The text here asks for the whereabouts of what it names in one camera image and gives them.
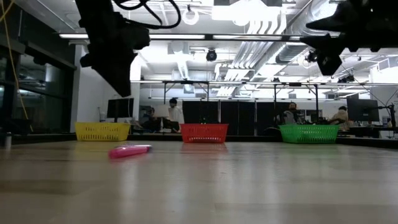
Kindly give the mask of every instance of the ceiling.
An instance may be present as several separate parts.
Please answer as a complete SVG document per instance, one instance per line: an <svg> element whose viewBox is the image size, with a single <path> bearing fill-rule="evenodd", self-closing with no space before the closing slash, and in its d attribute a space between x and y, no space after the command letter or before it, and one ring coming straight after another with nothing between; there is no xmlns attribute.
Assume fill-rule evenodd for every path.
<svg viewBox="0 0 398 224"><path fill-rule="evenodd" d="M179 8L183 11L186 10L188 2L185 0L184 2L178 2ZM296 0L295 4L284 4L282 9L280 9L283 14L286 14L285 21L278 17L278 19L271 20L268 24L268 28L263 31L265 34L276 34L281 33L285 30L285 33L289 34L289 31L296 34L298 30L303 30L305 26L306 16L323 16L325 14L325 9L321 11L317 11L317 4L329 3L329 0L313 0L313 4L303 11L303 14L297 17L297 20L292 23L291 26L286 27L286 24L289 24L289 21L297 14L299 11L308 3L308 0ZM33 16L37 17L44 23L48 24L50 27L54 28L59 33L73 33L73 32L85 32L83 29L79 28L78 21L80 19L80 15L78 13L78 9L73 0L16 0L16 3L20 5L27 12L31 13ZM171 30L152 30L151 32L160 32L160 33L176 33L176 34L245 34L252 31L251 23L245 26L237 26L233 21L220 21L212 19L212 9L214 9L214 1L213 0L204 0L204 1L191 1L189 3L192 5L192 9L196 10L199 14L199 20L194 25L188 25L185 22L181 22L181 24ZM153 9L166 24L173 24L177 20L177 15L171 5L167 2L155 2L154 0L149 4L151 9ZM124 17L145 23L156 24L157 21L145 10L138 9L135 11L124 11L119 9L117 6L114 6L115 11L119 11ZM278 27L282 27L283 29L278 30L277 26L271 28L277 22ZM164 79L167 76L172 76L175 72L181 72L182 67L186 67L189 74L206 74L206 79L209 79L208 74L212 73L213 75L210 77L218 77L215 71L217 70L218 64L228 64L231 66L234 63L234 59L237 58L239 53L247 54L247 60L250 58L254 58L253 55L259 54L257 58L258 61L256 65L250 67L253 72L248 74L243 74L241 76L237 75L236 78L233 78L229 81L236 81L237 78L252 78L255 75L257 78L255 81L263 82L263 81L271 81L272 78L279 78L282 82L337 82L339 77L344 77L348 74L348 71L353 71L357 81L359 82L367 82L369 80L369 68L377 65L377 62L385 60L386 57L396 56L398 52L396 49L382 49L377 53L370 52L366 49L359 49L356 53L351 53L348 50L345 50L341 54L341 58L343 60L342 66L338 69L336 74L333 77L324 77L319 71L319 68L316 64L309 65L304 61L305 53L308 49L306 46L300 49L300 53L292 58L289 63L281 65L277 65L280 68L274 67L265 67L267 63L273 62L275 51L280 48L277 44L266 44L260 45L255 43L250 46L250 50L247 50L247 46L245 46L244 42L237 41L224 41L224 42L215 42L215 41L183 41L187 48L186 54L189 54L189 58L186 58L183 63L181 59L175 58L175 55L170 54L170 44L173 44L171 41L152 41L149 47L142 49L139 52L139 59L142 64L142 77L148 80L155 80L158 78ZM264 51L256 52L256 47L264 47ZM218 55L217 61L215 62L207 62L206 54L208 49L215 49ZM225 72L219 77L224 79L226 77Z"/></svg>

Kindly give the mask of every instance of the desk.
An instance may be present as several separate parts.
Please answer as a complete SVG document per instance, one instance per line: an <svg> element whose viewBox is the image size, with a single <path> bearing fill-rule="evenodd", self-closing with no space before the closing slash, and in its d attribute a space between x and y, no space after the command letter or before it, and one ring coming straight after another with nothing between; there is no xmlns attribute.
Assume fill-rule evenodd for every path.
<svg viewBox="0 0 398 224"><path fill-rule="evenodd" d="M398 132L398 128L387 128L387 127L352 127L349 129L350 133L355 137L369 136L372 138L380 138L380 131L395 131Z"/></svg>

